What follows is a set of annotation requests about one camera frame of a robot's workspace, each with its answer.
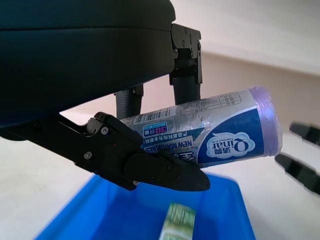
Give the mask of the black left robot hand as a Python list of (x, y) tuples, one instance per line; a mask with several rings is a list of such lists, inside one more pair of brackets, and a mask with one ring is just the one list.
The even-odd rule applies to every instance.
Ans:
[(3, 0), (0, 135), (30, 141), (126, 190), (210, 188), (193, 163), (147, 153), (120, 117), (169, 75), (176, 104), (200, 99), (201, 33), (168, 0)]

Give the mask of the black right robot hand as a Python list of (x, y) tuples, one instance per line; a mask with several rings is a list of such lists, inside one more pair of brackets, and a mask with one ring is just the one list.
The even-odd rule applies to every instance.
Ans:
[[(289, 130), (302, 140), (320, 147), (320, 127), (301, 122), (292, 122)], [(317, 170), (298, 159), (285, 154), (274, 157), (275, 162), (280, 165), (284, 172), (302, 184), (307, 190), (320, 195), (320, 173)]]

